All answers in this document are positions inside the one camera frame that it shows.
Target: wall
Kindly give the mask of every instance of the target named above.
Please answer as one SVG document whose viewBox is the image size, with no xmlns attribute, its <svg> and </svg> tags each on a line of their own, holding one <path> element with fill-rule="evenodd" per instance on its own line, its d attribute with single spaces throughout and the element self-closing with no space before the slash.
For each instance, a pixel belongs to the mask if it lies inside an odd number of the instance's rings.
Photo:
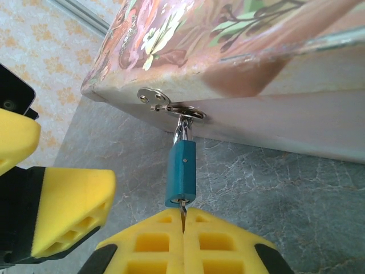
<svg viewBox="0 0 365 274">
<path fill-rule="evenodd" d="M 103 37 L 44 0 L 0 0 L 0 25 L 0 62 L 35 90 L 42 126 L 21 166 L 52 165 Z"/>
<path fill-rule="evenodd" d="M 123 0 L 78 0 L 78 2 L 111 24 Z"/>
</svg>

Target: gray marble surface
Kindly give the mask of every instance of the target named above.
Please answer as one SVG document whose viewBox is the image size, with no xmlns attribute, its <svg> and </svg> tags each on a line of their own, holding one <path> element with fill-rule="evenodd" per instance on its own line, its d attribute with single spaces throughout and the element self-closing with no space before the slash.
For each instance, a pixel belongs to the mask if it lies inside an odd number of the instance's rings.
<svg viewBox="0 0 365 274">
<path fill-rule="evenodd" d="M 272 241 L 296 273 L 365 273 L 365 166 L 195 141 L 193 206 Z M 117 173 L 108 223 L 65 259 L 8 273 L 77 273 L 98 242 L 162 211 L 171 144 L 172 134 L 83 98 L 55 165 Z"/>
</svg>

